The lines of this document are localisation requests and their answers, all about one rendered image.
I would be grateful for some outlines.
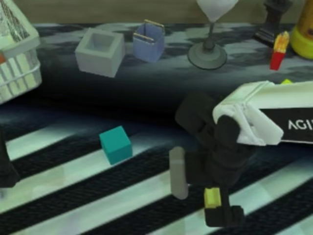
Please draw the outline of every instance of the beige wall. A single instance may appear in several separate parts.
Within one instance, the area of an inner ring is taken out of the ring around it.
[[[205,23],[196,0],[14,0],[32,23]],[[297,21],[305,0],[293,0],[283,22]],[[240,0],[221,22],[262,23],[264,0]]]

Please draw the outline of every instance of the teal cube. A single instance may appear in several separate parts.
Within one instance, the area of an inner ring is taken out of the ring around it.
[[[122,126],[100,134],[99,138],[102,149],[111,165],[126,160],[133,155],[132,143]]]

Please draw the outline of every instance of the yellow bottle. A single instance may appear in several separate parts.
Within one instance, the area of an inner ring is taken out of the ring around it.
[[[291,35],[291,46],[300,56],[313,60],[313,0],[307,0]]]

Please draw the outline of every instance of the purple basket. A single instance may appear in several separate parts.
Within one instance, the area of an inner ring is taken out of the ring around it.
[[[164,26],[145,20],[133,34],[133,54],[137,59],[154,63],[164,52]]]

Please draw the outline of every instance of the yellow object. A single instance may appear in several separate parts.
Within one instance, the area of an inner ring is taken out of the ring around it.
[[[292,84],[293,82],[291,82],[289,79],[284,80],[281,84]]]
[[[291,35],[291,46],[300,56],[313,60],[313,0],[307,0]]]
[[[206,188],[204,190],[204,207],[213,209],[216,207],[220,207],[222,205],[221,202],[221,194],[219,188]]]
[[[286,53],[289,40],[290,37],[288,32],[285,31],[283,33],[280,33],[275,40],[274,52]]]

